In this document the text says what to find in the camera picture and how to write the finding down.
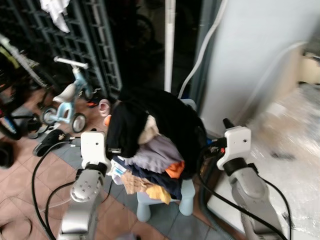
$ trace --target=black metal grille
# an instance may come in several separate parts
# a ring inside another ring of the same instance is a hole
[[[43,57],[59,56],[88,63],[87,80],[116,97],[122,87],[106,6],[103,0],[72,0],[64,33],[41,9],[38,0],[5,0],[0,3],[0,33],[19,48],[32,47]]]

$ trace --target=white wall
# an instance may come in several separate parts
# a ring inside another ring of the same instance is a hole
[[[223,118],[234,120],[274,58],[307,41],[320,19],[320,0],[229,0],[209,63],[200,116],[210,135],[224,132]],[[243,124],[275,89],[289,59],[285,55],[266,81]]]

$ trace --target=blue balance bike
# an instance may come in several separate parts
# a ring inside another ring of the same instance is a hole
[[[70,125],[74,133],[80,133],[86,127],[87,118],[81,112],[75,113],[76,99],[81,94],[84,94],[87,99],[91,99],[94,94],[92,86],[88,84],[80,72],[80,68],[88,69],[88,64],[61,57],[55,57],[54,61],[70,64],[75,81],[69,84],[61,94],[53,98],[54,102],[61,103],[58,109],[53,106],[46,107],[41,114],[41,120],[49,126],[55,122],[65,122]]]

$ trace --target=plastic wrap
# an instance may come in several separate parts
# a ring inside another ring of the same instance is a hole
[[[303,84],[291,95],[253,120],[252,152],[248,163],[286,196],[293,228],[320,237],[320,91]],[[270,197],[274,208],[284,209],[281,198]],[[282,228],[286,213],[277,210]]]

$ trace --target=stool leg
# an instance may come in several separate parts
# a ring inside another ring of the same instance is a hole
[[[194,211],[194,199],[193,198],[182,198],[179,204],[180,213],[185,216],[190,216]]]
[[[147,222],[151,217],[149,205],[145,205],[141,202],[138,203],[138,208],[136,210],[136,217],[142,223]]]

